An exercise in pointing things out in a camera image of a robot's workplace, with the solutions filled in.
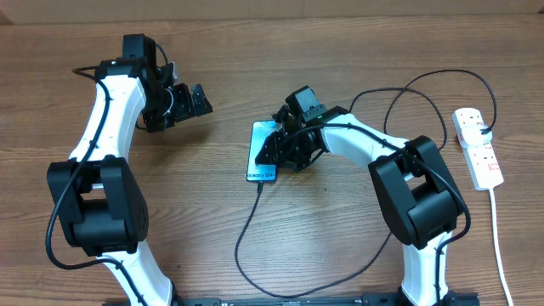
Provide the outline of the Samsung Galaxy smartphone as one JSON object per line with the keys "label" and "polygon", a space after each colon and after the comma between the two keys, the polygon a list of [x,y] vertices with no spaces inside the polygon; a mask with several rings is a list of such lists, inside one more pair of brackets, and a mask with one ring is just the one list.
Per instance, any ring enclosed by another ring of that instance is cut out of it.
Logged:
{"label": "Samsung Galaxy smartphone", "polygon": [[267,138],[279,129],[280,125],[273,120],[253,123],[246,170],[248,182],[276,181],[277,165],[269,159]]}

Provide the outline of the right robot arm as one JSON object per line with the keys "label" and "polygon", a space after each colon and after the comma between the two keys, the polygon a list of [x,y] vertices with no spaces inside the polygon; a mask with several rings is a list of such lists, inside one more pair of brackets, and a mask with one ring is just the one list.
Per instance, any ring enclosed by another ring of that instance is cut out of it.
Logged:
{"label": "right robot arm", "polygon": [[305,86],[252,131],[248,179],[273,180],[279,165],[297,170],[324,153],[367,169],[383,219],[403,245],[404,279],[397,303],[447,305],[447,247],[468,208],[437,145],[428,137],[395,138],[360,122],[342,106],[326,108]]}

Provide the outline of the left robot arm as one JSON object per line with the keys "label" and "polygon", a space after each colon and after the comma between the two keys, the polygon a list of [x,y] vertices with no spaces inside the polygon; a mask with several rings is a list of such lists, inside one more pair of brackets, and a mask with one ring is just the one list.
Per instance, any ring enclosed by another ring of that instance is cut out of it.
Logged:
{"label": "left robot arm", "polygon": [[126,35],[122,55],[74,69],[96,86],[86,129],[67,161],[53,162],[47,182],[54,200],[45,234],[50,262],[76,270],[103,264],[130,305],[180,305],[147,242],[149,212],[128,165],[138,121],[148,133],[212,112],[201,84],[178,81],[175,64],[158,65],[162,46]]}

